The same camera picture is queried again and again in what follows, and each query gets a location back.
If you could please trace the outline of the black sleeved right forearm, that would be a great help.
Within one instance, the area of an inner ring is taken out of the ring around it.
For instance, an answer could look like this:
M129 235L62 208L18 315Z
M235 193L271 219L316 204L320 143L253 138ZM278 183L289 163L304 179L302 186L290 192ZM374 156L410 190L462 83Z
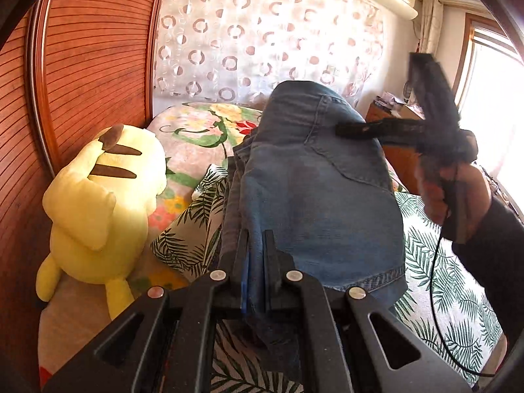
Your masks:
M494 198L473 236L464 244L453 244L452 249L484 288L511 349L524 326L522 223Z

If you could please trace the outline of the person's right hand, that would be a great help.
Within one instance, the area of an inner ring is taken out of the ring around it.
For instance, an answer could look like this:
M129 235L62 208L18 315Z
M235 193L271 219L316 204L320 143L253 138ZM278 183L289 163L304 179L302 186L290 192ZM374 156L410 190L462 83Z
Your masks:
M427 217L444 228L446 239L467 243L491 205L491 191L481 170L465 162L443 167L422 156L415 177Z

